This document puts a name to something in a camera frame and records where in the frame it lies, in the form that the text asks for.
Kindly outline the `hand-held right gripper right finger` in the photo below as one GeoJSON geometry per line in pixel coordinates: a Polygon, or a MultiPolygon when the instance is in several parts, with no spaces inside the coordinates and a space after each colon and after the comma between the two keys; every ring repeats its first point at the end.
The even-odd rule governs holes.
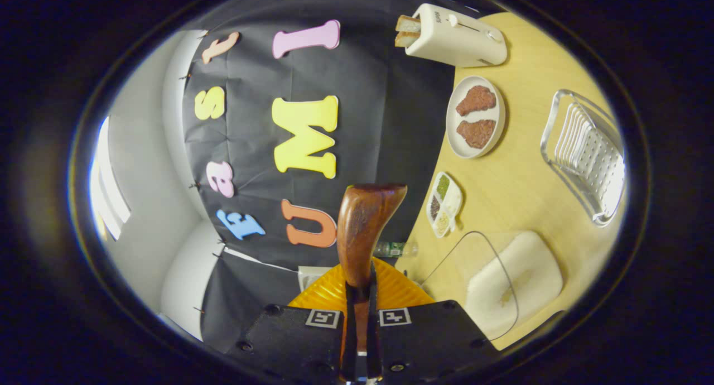
{"type": "Polygon", "coordinates": [[[490,372],[500,353],[454,300],[434,301],[375,259],[368,319],[368,372],[382,383],[456,383],[490,372]]]}

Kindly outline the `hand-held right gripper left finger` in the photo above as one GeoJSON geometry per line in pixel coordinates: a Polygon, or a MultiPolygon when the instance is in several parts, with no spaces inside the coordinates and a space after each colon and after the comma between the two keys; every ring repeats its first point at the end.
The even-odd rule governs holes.
{"type": "Polygon", "coordinates": [[[266,383],[341,383],[355,377],[354,292],[341,266],[287,304],[263,304],[227,356],[266,383]]]}

